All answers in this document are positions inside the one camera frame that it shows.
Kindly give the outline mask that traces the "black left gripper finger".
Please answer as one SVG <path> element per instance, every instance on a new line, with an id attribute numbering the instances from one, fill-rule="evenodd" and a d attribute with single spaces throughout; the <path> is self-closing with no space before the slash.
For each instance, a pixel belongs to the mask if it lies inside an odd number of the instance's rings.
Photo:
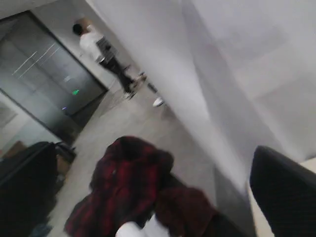
<path id="1" fill-rule="evenodd" d="M 316 175 L 266 146 L 254 152 L 250 190 L 276 237 L 316 235 Z"/>

